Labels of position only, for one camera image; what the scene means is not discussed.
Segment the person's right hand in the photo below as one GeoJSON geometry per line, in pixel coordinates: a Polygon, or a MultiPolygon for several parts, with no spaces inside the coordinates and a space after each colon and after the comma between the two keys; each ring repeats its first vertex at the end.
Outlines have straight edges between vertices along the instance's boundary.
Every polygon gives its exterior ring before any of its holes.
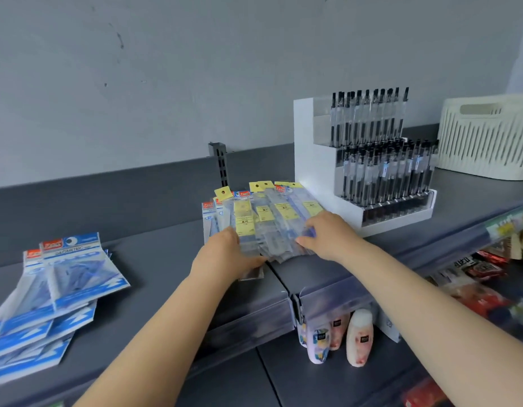
{"type": "Polygon", "coordinates": [[[323,225],[323,247],[321,252],[314,252],[322,259],[345,265],[368,246],[368,242],[338,214],[322,211],[306,222],[323,225]]]}

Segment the person's left hand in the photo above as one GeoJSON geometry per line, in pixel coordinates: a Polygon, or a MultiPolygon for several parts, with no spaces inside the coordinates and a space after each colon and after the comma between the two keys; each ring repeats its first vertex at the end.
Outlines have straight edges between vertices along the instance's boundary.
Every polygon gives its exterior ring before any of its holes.
{"type": "Polygon", "coordinates": [[[213,287],[227,289],[245,274],[236,274],[239,236],[230,226],[211,236],[199,250],[190,271],[190,278],[213,287]]]}

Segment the pile of clear ruler packets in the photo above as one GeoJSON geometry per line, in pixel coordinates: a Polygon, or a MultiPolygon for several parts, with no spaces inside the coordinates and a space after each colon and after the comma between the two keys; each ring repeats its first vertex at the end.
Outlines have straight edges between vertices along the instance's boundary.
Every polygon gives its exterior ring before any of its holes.
{"type": "Polygon", "coordinates": [[[313,255],[300,246],[298,237],[315,236],[306,222],[324,210],[298,182],[250,182],[249,190],[222,187],[211,201],[202,203],[204,243],[231,227],[238,235],[242,253],[263,256],[281,264],[294,257],[313,255]]]}

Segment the person's left forearm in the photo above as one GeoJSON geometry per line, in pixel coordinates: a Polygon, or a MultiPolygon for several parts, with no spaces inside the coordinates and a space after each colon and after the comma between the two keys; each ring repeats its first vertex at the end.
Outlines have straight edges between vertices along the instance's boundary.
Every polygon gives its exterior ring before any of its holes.
{"type": "Polygon", "coordinates": [[[74,407],[174,407],[219,302],[244,272],[192,266],[74,407]]]}

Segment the person's right forearm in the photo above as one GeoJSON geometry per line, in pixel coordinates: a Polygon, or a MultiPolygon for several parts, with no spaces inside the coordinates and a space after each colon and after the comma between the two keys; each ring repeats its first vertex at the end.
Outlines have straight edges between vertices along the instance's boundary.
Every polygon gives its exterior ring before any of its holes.
{"type": "Polygon", "coordinates": [[[523,407],[523,342],[379,248],[339,262],[373,295],[455,407],[523,407]]]}

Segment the white tiered pen stand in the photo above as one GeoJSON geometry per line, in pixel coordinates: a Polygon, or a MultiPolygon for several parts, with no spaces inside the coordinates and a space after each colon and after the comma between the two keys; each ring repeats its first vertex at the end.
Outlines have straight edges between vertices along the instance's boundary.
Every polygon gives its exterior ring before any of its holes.
{"type": "Polygon", "coordinates": [[[437,191],[428,191],[427,206],[418,212],[364,224],[364,209],[335,195],[342,185],[343,167],[337,166],[338,149],[329,146],[331,97],[305,98],[293,102],[295,180],[327,211],[340,215],[362,237],[415,224],[432,217],[437,191]]]}

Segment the long rows of black pens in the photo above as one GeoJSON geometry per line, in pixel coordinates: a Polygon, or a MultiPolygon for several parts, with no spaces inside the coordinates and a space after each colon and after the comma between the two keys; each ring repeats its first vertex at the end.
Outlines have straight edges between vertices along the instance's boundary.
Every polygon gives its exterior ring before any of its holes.
{"type": "Polygon", "coordinates": [[[335,160],[334,194],[360,207],[427,195],[439,143],[395,138],[341,147],[335,160]]]}

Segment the short row of black pens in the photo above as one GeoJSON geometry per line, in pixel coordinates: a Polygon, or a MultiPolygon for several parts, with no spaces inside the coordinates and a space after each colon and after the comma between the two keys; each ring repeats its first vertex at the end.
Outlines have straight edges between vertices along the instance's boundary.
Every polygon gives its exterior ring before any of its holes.
{"type": "Polygon", "coordinates": [[[401,139],[408,102],[409,87],[333,93],[329,146],[342,148],[401,139]]]}

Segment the group of red snack packets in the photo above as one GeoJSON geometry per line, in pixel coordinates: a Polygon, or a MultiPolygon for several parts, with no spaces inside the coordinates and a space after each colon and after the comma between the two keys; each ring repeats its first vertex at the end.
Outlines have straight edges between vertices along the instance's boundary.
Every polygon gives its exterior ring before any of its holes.
{"type": "Polygon", "coordinates": [[[523,341],[523,260],[480,253],[428,276],[428,281],[474,313],[523,341]]]}

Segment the red packet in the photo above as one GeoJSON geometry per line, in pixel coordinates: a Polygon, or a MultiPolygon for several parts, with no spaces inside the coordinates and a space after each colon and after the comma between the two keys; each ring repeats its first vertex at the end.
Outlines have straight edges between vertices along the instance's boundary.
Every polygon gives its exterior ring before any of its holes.
{"type": "Polygon", "coordinates": [[[448,397],[433,378],[425,378],[401,397],[405,407],[441,407],[448,397]]]}

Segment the green yellow shelf label strip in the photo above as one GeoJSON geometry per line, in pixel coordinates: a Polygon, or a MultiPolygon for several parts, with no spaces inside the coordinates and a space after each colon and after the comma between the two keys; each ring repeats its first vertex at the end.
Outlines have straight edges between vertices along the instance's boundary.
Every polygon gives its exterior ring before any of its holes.
{"type": "Polygon", "coordinates": [[[523,207],[485,222],[490,241],[497,242],[523,230],[523,207]]]}

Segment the pile of blue geometry packets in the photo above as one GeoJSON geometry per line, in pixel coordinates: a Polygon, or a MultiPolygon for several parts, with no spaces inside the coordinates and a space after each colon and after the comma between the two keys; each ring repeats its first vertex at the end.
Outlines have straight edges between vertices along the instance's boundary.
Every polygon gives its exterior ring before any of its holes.
{"type": "Polygon", "coordinates": [[[20,280],[0,305],[0,386],[58,365],[98,299],[129,286],[98,232],[24,251],[20,280]]]}

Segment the cream slotted plastic basket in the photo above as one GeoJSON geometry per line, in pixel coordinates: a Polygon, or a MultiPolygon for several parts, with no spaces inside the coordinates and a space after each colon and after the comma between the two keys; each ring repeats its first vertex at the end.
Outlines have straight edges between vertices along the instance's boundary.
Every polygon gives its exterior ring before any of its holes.
{"type": "Polygon", "coordinates": [[[523,94],[446,99],[437,138],[438,168],[523,181],[523,94]]]}

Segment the clear shelf price rail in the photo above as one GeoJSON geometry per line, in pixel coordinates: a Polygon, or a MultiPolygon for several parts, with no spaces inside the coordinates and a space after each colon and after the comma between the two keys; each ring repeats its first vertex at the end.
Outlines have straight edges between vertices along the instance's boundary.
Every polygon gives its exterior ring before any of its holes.
{"type": "Polygon", "coordinates": [[[323,324],[357,308],[370,308],[374,301],[372,295],[354,276],[316,290],[304,288],[290,298],[295,324],[323,324]]]}
{"type": "Polygon", "coordinates": [[[198,351],[199,358],[240,353],[284,335],[294,328],[292,300],[275,304],[210,330],[198,351]]]}

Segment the dark slotted shelf post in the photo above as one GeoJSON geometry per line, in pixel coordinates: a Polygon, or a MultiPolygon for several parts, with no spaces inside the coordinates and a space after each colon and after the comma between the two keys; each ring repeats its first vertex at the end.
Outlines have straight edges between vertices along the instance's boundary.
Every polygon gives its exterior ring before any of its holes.
{"type": "Polygon", "coordinates": [[[220,142],[210,142],[208,143],[209,148],[209,155],[211,157],[217,158],[218,163],[218,170],[220,174],[220,179],[222,183],[222,187],[228,186],[228,175],[227,175],[227,167],[226,167],[226,154],[227,154],[227,148],[224,143],[220,142]]]}

